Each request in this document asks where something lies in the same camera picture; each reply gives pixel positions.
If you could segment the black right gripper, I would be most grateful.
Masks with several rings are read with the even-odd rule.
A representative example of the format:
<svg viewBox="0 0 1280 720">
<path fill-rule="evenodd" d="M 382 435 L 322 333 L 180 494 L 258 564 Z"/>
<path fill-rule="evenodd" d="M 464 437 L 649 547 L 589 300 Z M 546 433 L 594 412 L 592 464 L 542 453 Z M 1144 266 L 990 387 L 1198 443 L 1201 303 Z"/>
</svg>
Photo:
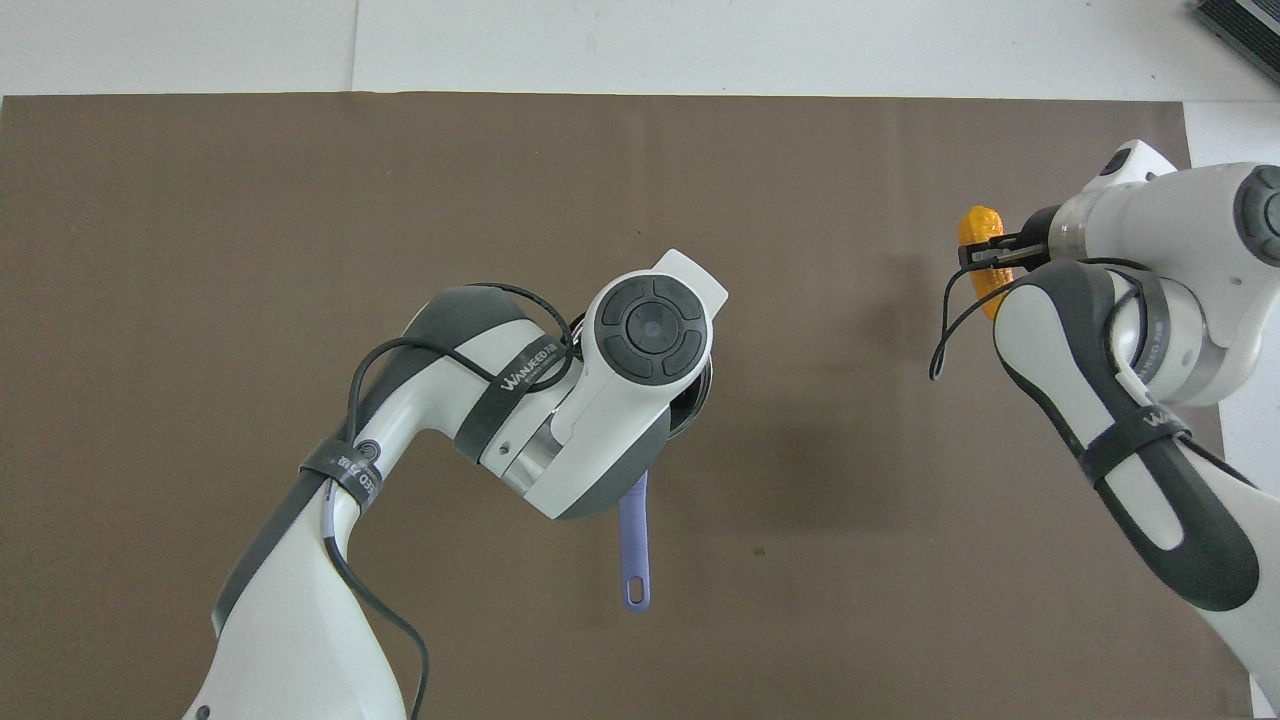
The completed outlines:
<svg viewBox="0 0 1280 720">
<path fill-rule="evenodd" d="M 1018 233 L 997 234 L 986 245 L 957 247 L 960 268 L 965 272 L 996 270 L 1023 266 L 1037 269 L 1051 261 L 1050 236 L 1060 205 L 1042 208 L 1032 214 Z"/>
</svg>

